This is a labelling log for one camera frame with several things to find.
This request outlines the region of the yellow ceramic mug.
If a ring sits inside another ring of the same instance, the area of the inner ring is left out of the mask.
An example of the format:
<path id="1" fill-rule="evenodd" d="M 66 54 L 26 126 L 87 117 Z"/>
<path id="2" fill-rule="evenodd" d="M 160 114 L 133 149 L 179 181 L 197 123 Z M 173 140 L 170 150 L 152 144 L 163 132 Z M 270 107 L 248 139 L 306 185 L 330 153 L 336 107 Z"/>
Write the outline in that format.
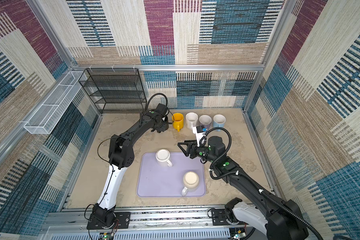
<path id="1" fill-rule="evenodd" d="M 184 127 L 184 116 L 181 113 L 175 113 L 172 116 L 173 120 L 173 128 L 180 132 L 180 130 Z"/>

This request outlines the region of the white faceted ceramic mug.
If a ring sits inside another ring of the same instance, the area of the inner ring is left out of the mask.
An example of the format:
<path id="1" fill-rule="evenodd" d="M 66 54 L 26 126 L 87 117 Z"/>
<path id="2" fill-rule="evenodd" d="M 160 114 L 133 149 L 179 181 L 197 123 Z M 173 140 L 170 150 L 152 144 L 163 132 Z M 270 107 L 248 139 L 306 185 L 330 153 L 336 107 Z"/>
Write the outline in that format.
<path id="1" fill-rule="evenodd" d="M 196 113 L 190 112 L 186 114 L 186 125 L 189 130 L 198 125 L 199 116 Z"/>

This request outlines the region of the lavender ceramic mug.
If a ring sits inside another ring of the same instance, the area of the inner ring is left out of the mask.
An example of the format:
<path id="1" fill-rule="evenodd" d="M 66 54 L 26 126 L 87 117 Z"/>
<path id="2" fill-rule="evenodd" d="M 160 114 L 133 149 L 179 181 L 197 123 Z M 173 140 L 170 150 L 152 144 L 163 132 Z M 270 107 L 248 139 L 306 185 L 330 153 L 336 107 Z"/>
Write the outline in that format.
<path id="1" fill-rule="evenodd" d="M 212 125 L 212 118 L 208 115 L 202 115 L 199 117 L 199 123 L 209 130 Z"/>

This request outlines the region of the light blue ceramic mug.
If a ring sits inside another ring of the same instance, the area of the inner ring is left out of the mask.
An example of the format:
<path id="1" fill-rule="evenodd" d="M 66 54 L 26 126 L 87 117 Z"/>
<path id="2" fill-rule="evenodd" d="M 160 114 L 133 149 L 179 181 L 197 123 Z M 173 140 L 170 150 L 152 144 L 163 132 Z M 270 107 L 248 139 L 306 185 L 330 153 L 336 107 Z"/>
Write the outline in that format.
<path id="1" fill-rule="evenodd" d="M 221 114 L 214 115 L 214 117 L 213 117 L 213 127 L 214 128 L 223 128 L 225 123 L 226 123 L 225 116 L 223 116 Z"/>

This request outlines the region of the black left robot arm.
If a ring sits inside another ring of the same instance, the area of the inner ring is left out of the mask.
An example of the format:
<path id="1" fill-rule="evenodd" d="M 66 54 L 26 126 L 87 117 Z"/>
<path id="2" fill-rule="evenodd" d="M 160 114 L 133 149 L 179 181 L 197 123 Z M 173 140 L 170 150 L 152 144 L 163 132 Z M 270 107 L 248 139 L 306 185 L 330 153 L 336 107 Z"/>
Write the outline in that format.
<path id="1" fill-rule="evenodd" d="M 163 93 L 156 93 L 148 100 L 140 119 L 128 130 L 110 138 L 110 164 L 107 180 L 102 194 L 88 219 L 87 230 L 113 229 L 117 224 L 114 213 L 118 191 L 127 168 L 135 159 L 134 145 L 148 130 L 162 133 L 168 130 L 168 98 Z"/>

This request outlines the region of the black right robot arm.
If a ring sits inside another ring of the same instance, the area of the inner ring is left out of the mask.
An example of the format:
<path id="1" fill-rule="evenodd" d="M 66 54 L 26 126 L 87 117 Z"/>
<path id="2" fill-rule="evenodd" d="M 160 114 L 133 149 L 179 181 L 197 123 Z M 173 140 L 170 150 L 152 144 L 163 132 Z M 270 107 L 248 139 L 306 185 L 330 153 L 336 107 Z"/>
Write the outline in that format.
<path id="1" fill-rule="evenodd" d="M 285 201 L 266 190 L 252 179 L 238 163 L 227 155 L 232 145 L 232 136 L 227 134 L 229 143 L 225 145 L 218 136 L 209 137 L 214 129 L 204 133 L 199 140 L 178 143 L 185 156 L 199 157 L 210 162 L 210 177 L 223 180 L 239 190 L 253 204 L 248 206 L 238 198 L 226 204 L 227 220 L 232 223 L 244 222 L 266 235 L 269 240 L 304 240 L 312 232 L 321 240 L 321 234 L 306 220 L 298 204 Z"/>

